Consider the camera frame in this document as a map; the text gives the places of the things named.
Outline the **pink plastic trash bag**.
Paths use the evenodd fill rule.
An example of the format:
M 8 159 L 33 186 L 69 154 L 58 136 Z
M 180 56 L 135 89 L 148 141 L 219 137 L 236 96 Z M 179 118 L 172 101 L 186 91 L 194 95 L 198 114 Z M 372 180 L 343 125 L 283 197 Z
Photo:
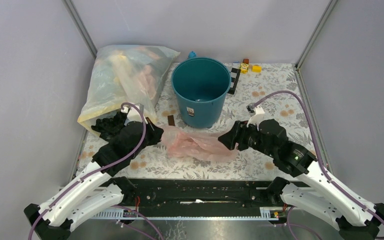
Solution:
M 170 158 L 195 158 L 200 161 L 229 162 L 236 159 L 239 152 L 223 145 L 218 137 L 221 132 L 185 132 L 176 126 L 163 126 L 161 143 L 166 147 Z

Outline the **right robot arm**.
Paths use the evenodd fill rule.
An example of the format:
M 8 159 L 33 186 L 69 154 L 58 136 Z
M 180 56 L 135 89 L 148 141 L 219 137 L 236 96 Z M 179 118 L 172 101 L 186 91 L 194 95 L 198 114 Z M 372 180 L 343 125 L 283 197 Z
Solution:
M 279 170 L 317 192 L 304 192 L 292 182 L 276 177 L 266 193 L 271 205 L 285 203 L 304 210 L 332 226 L 344 240 L 380 239 L 384 204 L 365 200 L 335 177 L 328 179 L 327 169 L 320 167 L 315 155 L 289 140 L 285 128 L 276 120 L 264 120 L 259 125 L 236 121 L 218 141 L 229 150 L 252 148 L 271 157 Z

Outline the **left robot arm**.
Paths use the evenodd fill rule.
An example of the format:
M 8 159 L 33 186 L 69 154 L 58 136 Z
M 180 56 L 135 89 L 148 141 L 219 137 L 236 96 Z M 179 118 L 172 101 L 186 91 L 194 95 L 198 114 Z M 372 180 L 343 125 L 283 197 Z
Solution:
M 107 143 L 61 191 L 41 204 L 31 203 L 24 209 L 31 224 L 29 240 L 33 234 L 42 240 L 66 240 L 79 225 L 100 211 L 118 204 L 139 203 L 137 187 L 126 177 L 113 177 L 128 167 L 143 149 L 157 145 L 164 130 L 149 119 L 131 121 L 117 130 L 103 133 Z

